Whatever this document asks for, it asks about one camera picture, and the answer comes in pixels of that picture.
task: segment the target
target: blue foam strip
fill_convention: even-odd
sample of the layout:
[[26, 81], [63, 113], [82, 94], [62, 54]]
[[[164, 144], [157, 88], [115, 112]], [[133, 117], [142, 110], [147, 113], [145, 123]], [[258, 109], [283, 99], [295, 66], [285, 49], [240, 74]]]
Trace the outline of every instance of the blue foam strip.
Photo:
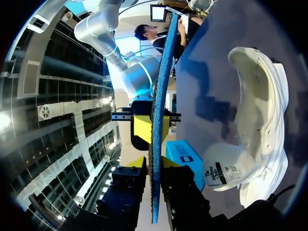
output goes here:
[[152, 222], [156, 224], [159, 212], [160, 196], [160, 170], [161, 170], [161, 148], [162, 131], [165, 100], [167, 87], [172, 66], [173, 51], [175, 47], [176, 35], [178, 32], [177, 14], [172, 14], [168, 35], [166, 37], [165, 47], [162, 54], [162, 60], [158, 72], [158, 81], [156, 84], [156, 95], [154, 96], [153, 109], [153, 129], [152, 129], [152, 155], [153, 155], [153, 178], [152, 178]]

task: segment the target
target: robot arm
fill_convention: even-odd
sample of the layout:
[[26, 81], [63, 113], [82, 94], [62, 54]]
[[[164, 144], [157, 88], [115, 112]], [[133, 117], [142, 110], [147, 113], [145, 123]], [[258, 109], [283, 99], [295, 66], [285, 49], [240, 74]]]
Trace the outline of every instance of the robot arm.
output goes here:
[[127, 69], [114, 39], [108, 34], [118, 26], [122, 0], [101, 0], [97, 11], [79, 22], [74, 30], [79, 41], [91, 45], [110, 63], [123, 71]]
[[121, 4], [122, 0], [101, 0], [97, 11], [79, 22], [74, 33], [79, 41], [91, 45], [116, 66], [124, 91], [130, 98], [141, 100], [150, 95], [151, 84], [157, 79], [160, 58], [136, 57], [132, 52], [122, 58], [115, 40], [109, 35], [118, 26]]

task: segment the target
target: person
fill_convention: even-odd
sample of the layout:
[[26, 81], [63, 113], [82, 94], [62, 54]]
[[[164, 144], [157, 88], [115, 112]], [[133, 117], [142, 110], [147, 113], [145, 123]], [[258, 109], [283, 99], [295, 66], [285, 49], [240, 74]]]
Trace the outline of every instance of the person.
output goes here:
[[[195, 15], [190, 15], [189, 26], [188, 26], [188, 33], [185, 33], [185, 27], [180, 19], [178, 21], [178, 34], [176, 38], [176, 44], [174, 48], [173, 56], [175, 59], [179, 59], [183, 54], [185, 48], [187, 47], [190, 40], [195, 35], [196, 31], [198, 30], [199, 26], [202, 24], [203, 19], [199, 18]], [[157, 48], [164, 48], [165, 41], [167, 37], [167, 31], [158, 33], [156, 28], [153, 26], [149, 26], [146, 24], [141, 24], [136, 27], [135, 30], [135, 37], [139, 40], [148, 40], [150, 41], [154, 47]]]

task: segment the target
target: gray tabletop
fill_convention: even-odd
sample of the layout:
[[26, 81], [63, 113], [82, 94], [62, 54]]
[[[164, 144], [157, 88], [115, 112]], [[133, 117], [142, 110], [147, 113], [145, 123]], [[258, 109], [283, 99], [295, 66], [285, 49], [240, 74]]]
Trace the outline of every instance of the gray tabletop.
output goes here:
[[[177, 140], [187, 140], [202, 157], [209, 145], [237, 144], [233, 124], [240, 98], [236, 70], [228, 53], [237, 46], [257, 47], [280, 61], [289, 84], [289, 105], [284, 116], [287, 172], [277, 189], [294, 184], [308, 160], [308, 75], [303, 57], [296, 52], [285, 32], [255, 0], [220, 0], [202, 24], [176, 67]], [[291, 192], [282, 195], [276, 207], [285, 207]], [[239, 191], [204, 189], [213, 216], [232, 217], [243, 209]]]

